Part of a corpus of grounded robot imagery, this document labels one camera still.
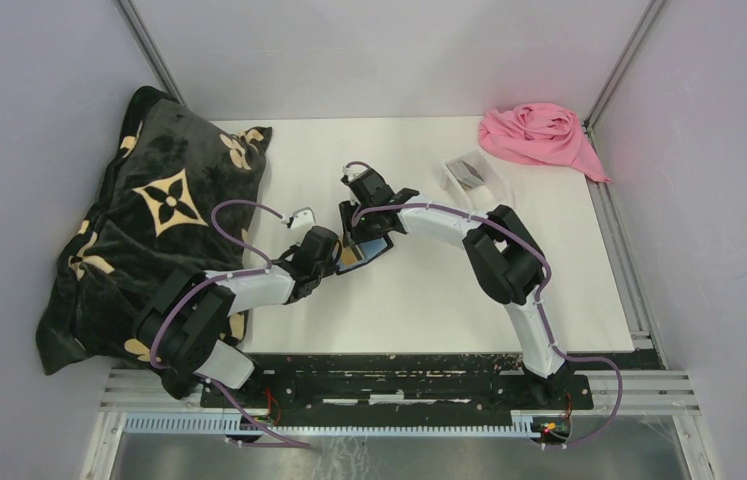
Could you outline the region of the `aluminium frame rail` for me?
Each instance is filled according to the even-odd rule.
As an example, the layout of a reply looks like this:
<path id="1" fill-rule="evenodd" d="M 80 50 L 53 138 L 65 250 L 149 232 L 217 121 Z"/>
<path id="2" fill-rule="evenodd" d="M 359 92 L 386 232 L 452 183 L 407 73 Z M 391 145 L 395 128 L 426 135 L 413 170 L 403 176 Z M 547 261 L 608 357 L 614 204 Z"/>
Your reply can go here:
<path id="1" fill-rule="evenodd" d="M 114 5 L 131 32 L 150 69 L 160 84 L 160 88 L 182 105 L 187 105 L 171 70 L 165 62 L 159 47 L 152 38 L 136 3 L 133 0 L 114 0 Z"/>
<path id="2" fill-rule="evenodd" d="M 594 106 L 583 121 L 585 132 L 589 136 L 594 135 L 596 126 L 599 124 L 615 93 L 632 67 L 650 31 L 668 4 L 667 0 L 651 0 L 647 3 L 644 12 L 598 94 Z"/>

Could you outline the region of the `aluminium frame rail left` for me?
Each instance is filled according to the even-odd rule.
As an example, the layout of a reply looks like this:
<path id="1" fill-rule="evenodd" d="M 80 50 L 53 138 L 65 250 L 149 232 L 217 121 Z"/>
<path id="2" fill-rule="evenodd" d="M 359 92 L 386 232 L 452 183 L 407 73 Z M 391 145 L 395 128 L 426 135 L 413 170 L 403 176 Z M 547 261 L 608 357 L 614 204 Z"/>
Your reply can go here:
<path id="1" fill-rule="evenodd" d="M 165 62 L 159 47 L 152 38 L 136 3 L 133 0 L 114 0 L 114 5 L 131 32 L 150 69 L 160 84 L 160 88 L 182 105 L 187 105 L 171 70 Z"/>

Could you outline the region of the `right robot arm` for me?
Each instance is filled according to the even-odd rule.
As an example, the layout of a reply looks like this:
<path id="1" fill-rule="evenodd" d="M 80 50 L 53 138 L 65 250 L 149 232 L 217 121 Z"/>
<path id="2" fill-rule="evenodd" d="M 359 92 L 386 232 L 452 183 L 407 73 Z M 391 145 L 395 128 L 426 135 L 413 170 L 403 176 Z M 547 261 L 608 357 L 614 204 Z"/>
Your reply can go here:
<path id="1" fill-rule="evenodd" d="M 521 345 L 529 400 L 551 408 L 567 393 L 574 368 L 559 346 L 543 306 L 549 264 L 515 211 L 500 204 L 482 213 L 435 203 L 418 191 L 394 191 L 374 169 L 346 170 L 350 190 L 340 203 L 345 233 L 354 244 L 396 232 L 439 240 L 463 250 L 478 285 L 507 312 Z"/>

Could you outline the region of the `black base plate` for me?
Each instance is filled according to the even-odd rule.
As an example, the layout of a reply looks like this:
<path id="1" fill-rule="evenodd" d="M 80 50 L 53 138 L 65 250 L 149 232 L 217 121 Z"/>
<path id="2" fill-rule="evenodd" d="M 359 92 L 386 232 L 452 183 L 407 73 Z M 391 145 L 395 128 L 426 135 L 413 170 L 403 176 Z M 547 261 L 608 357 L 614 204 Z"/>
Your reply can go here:
<path id="1" fill-rule="evenodd" d="M 591 410 L 588 379 L 547 394 L 518 354 L 255 354 L 234 398 L 282 427 L 505 426 L 511 413 Z"/>

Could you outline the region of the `gold credit card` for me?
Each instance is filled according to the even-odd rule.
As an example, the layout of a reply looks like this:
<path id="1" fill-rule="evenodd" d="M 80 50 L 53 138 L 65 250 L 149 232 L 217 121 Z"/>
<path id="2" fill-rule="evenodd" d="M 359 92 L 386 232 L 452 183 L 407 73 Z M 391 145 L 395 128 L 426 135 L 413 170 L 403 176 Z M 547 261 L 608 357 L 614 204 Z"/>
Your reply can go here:
<path id="1" fill-rule="evenodd" d="M 354 246 L 344 246 L 339 258 L 339 266 L 341 269 L 350 269 L 362 259 L 363 256 L 359 255 Z"/>

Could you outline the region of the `black leather card holder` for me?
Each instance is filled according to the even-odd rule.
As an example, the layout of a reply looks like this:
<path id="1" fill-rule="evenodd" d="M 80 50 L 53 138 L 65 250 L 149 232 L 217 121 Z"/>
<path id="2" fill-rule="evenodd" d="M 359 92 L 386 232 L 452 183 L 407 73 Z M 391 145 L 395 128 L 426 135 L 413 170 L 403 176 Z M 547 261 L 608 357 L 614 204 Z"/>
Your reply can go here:
<path id="1" fill-rule="evenodd" d="M 344 246 L 354 246 L 359 252 L 359 255 L 363 256 L 363 259 L 360 260 L 357 264 L 353 265 L 350 269 L 341 269 L 339 266 L 339 255 L 335 270 L 335 273 L 337 275 L 347 274 L 364 267 L 365 265 L 369 264 L 370 262 L 374 261 L 378 257 L 391 250 L 393 248 L 393 242 L 389 238 L 383 237 L 367 242 L 352 244 L 349 238 L 344 238 L 341 243 L 341 250 Z"/>

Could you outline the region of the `pink crumpled cloth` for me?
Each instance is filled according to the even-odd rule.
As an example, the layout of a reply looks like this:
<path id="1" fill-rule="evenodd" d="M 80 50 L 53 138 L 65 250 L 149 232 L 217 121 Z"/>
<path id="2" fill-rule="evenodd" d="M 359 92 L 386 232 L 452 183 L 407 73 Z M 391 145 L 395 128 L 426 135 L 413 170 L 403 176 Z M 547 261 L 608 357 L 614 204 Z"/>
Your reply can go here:
<path id="1" fill-rule="evenodd" d="M 519 165 L 564 167 L 610 183 L 577 114 L 554 103 L 490 110 L 478 124 L 478 144 L 491 156 Z"/>

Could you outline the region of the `aluminium frame rail right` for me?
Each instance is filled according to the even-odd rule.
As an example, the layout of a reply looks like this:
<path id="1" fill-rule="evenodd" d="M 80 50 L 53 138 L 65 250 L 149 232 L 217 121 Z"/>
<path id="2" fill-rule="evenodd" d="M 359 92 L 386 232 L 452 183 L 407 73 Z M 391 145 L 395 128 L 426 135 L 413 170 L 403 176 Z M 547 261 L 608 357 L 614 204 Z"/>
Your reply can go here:
<path id="1" fill-rule="evenodd" d="M 644 12 L 598 94 L 594 106 L 583 121 L 585 132 L 589 136 L 594 135 L 596 126 L 599 124 L 615 93 L 632 67 L 650 31 L 668 4 L 667 0 L 651 0 L 647 3 Z"/>

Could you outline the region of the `stack of cards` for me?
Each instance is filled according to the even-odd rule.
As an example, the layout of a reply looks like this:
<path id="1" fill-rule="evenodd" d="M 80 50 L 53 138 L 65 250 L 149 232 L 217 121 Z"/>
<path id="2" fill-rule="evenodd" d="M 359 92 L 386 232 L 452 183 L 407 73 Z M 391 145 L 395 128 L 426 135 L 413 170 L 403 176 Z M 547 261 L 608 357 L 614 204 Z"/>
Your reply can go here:
<path id="1" fill-rule="evenodd" d="M 446 164 L 455 181 L 465 190 L 472 190 L 486 184 L 480 172 L 470 163 L 458 159 Z"/>

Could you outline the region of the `black floral pillow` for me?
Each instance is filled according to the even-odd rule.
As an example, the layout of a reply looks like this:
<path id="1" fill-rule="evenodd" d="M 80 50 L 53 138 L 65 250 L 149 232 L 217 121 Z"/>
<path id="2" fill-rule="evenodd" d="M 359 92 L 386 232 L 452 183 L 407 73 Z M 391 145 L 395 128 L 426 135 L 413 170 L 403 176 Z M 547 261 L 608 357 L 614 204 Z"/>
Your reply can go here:
<path id="1" fill-rule="evenodd" d="M 95 356 L 134 362 L 180 399 L 203 379 L 175 381 L 155 368 L 133 323 L 177 269 L 246 270 L 243 241 L 273 131 L 226 132 L 144 86 L 120 134 L 96 201 L 57 259 L 37 351 L 48 375 Z"/>

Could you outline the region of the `white plastic bin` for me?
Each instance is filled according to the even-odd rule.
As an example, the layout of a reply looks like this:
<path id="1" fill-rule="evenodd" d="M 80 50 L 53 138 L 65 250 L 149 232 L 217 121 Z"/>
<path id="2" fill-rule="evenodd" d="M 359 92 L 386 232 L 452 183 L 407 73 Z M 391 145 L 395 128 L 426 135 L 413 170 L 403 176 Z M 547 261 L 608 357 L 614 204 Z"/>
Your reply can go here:
<path id="1" fill-rule="evenodd" d="M 506 179 L 478 150 L 442 161 L 439 184 L 464 210 L 490 211 L 498 205 L 516 205 Z"/>

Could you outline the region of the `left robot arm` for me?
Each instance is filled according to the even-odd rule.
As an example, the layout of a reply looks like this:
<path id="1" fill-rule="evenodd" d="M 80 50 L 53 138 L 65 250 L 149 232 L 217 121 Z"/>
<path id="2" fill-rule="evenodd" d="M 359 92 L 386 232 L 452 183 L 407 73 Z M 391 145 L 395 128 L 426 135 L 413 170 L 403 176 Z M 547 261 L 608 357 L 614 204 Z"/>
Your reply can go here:
<path id="1" fill-rule="evenodd" d="M 253 360 L 220 339 L 229 318 L 262 306 L 292 304 L 334 274 L 338 235 L 311 227 L 266 270 L 198 272 L 177 269 L 162 283 L 133 323 L 150 360 L 175 381 L 209 380 L 225 387 L 240 406 L 256 404 L 264 391 Z"/>

